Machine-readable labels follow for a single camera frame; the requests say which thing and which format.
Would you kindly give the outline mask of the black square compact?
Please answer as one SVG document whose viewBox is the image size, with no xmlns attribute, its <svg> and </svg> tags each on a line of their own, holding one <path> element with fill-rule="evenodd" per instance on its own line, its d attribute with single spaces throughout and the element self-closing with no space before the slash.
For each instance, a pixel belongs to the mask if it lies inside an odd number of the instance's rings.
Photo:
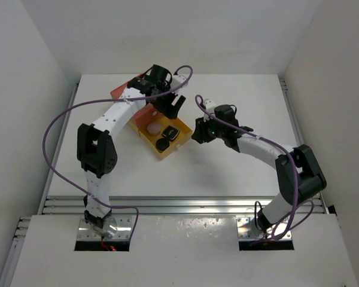
<svg viewBox="0 0 359 287">
<path fill-rule="evenodd" d="M 173 142 L 179 134 L 180 131 L 174 126 L 167 126 L 162 132 L 162 136 L 167 138 L 170 142 Z"/>
</svg>

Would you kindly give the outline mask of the pink octagonal jar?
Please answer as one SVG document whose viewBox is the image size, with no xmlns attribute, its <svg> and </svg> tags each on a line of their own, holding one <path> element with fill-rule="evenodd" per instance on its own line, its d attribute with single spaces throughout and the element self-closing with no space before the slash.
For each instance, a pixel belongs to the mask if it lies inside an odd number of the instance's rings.
<svg viewBox="0 0 359 287">
<path fill-rule="evenodd" d="M 161 134 L 162 125 L 159 122 L 154 121 L 154 122 L 150 122 L 146 126 L 146 129 L 149 135 L 158 136 L 159 134 Z"/>
</svg>

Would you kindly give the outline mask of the black round compact jar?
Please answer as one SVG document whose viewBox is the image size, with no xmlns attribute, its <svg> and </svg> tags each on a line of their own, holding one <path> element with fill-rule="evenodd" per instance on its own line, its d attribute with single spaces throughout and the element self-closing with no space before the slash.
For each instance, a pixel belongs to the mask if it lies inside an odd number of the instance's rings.
<svg viewBox="0 0 359 287">
<path fill-rule="evenodd" d="M 163 152 L 170 147 L 170 141 L 167 138 L 160 138 L 155 143 L 156 149 Z"/>
</svg>

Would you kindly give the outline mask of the yellow drawer box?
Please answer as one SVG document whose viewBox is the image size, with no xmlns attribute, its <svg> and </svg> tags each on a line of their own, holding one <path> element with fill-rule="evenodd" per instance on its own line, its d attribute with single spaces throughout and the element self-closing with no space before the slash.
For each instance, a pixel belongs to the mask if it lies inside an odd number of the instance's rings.
<svg viewBox="0 0 359 287">
<path fill-rule="evenodd" d="M 140 126 L 137 126 L 135 120 L 130 120 L 128 125 L 160 160 L 183 146 L 193 133 L 192 129 L 179 118 L 171 120 L 162 114 L 155 115 L 152 120 L 147 120 Z"/>
</svg>

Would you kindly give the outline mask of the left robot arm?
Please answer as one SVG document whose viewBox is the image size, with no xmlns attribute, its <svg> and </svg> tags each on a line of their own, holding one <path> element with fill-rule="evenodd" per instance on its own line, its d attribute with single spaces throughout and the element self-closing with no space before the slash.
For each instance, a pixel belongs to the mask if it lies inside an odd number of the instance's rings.
<svg viewBox="0 0 359 287">
<path fill-rule="evenodd" d="M 97 120 L 78 128 L 77 159 L 84 170 L 88 192 L 84 218 L 96 230 L 106 232 L 111 216 L 109 175 L 118 160 L 114 144 L 117 135 L 148 104 L 175 119 L 185 101 L 178 92 L 188 81 L 189 77 L 153 65 L 129 80 L 116 102 Z"/>
</svg>

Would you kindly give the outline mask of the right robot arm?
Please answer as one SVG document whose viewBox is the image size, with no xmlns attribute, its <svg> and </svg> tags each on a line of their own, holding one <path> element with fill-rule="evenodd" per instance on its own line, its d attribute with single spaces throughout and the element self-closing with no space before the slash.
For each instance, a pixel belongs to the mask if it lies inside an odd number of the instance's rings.
<svg viewBox="0 0 359 287">
<path fill-rule="evenodd" d="M 217 106 L 211 100 L 197 105 L 204 115 L 196 119 L 193 140 L 205 144 L 221 139 L 228 148 L 250 155 L 276 171 L 279 193 L 254 212 L 252 232 L 256 237 L 285 218 L 292 221 L 299 206 L 326 188 L 327 181 L 311 147 L 281 146 L 255 135 L 253 129 L 239 125 L 233 105 Z"/>
</svg>

